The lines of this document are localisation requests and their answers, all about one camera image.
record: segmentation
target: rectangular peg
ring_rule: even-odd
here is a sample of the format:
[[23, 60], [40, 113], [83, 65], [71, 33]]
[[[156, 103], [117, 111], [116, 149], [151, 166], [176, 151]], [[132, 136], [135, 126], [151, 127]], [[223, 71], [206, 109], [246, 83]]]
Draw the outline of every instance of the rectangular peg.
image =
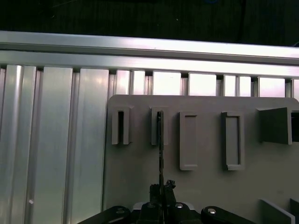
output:
[[163, 119], [164, 119], [164, 145], [168, 145], [168, 107], [166, 106], [153, 106], [151, 108], [151, 144], [153, 146], [158, 144], [157, 137], [157, 113], [159, 111], [163, 111]]
[[295, 224], [295, 216], [277, 205], [261, 199], [262, 224]]
[[181, 170], [196, 170], [198, 167], [197, 113], [179, 113], [179, 164]]
[[245, 168], [243, 115], [239, 112], [223, 112], [221, 122], [224, 168], [243, 170]]
[[117, 106], [112, 114], [112, 145], [122, 142], [128, 145], [132, 142], [131, 136], [131, 108], [128, 106]]

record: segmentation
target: rectangular slot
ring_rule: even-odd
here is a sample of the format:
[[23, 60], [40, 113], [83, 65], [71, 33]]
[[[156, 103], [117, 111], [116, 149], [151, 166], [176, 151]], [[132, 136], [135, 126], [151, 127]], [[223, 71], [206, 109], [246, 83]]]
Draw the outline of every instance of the rectangular slot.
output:
[[164, 115], [164, 145], [168, 145], [168, 107], [154, 106], [151, 108], [151, 144], [158, 145], [157, 141], [157, 113], [163, 111]]
[[259, 97], [285, 97], [285, 80], [283, 78], [258, 79]]
[[179, 96], [181, 93], [181, 73], [159, 72], [153, 73], [153, 95]]
[[237, 78], [237, 96], [251, 97], [251, 77], [240, 76]]
[[241, 114], [236, 112], [222, 113], [222, 143], [225, 169], [244, 169], [244, 121]]
[[291, 113], [292, 142], [299, 142], [299, 111]]
[[223, 79], [224, 88], [223, 88], [223, 95], [225, 97], [235, 97], [237, 94], [236, 89], [236, 76], [224, 76]]
[[295, 216], [277, 205], [261, 199], [262, 224], [295, 224]]
[[130, 108], [115, 107], [112, 116], [112, 145], [130, 144]]
[[190, 73], [189, 96], [216, 96], [216, 75]]
[[296, 217], [296, 224], [299, 224], [299, 201], [290, 199], [291, 214]]
[[198, 167], [198, 129], [195, 112], [180, 112], [179, 163], [181, 170], [196, 170]]

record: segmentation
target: black metal part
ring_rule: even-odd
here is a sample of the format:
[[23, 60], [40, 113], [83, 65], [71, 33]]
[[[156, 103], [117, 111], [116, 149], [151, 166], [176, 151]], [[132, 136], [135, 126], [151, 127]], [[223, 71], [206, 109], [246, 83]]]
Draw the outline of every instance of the black metal part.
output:
[[215, 206], [206, 207], [201, 211], [201, 221], [204, 224], [254, 224], [254, 222]]
[[201, 224], [200, 215], [184, 203], [172, 203], [168, 207], [166, 224]]
[[136, 224], [162, 224], [161, 212], [161, 205], [152, 202], [146, 203], [141, 208]]
[[130, 219], [130, 210], [123, 206], [114, 206], [79, 224], [126, 224]]

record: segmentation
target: black fabric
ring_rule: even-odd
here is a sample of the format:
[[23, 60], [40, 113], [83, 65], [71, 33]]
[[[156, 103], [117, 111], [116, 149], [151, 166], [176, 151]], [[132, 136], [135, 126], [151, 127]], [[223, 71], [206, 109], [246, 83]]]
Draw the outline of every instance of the black fabric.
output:
[[299, 41], [298, 0], [247, 0], [242, 26], [241, 0], [40, 0], [45, 7], [38, 1], [2, 0], [0, 29], [281, 46]]

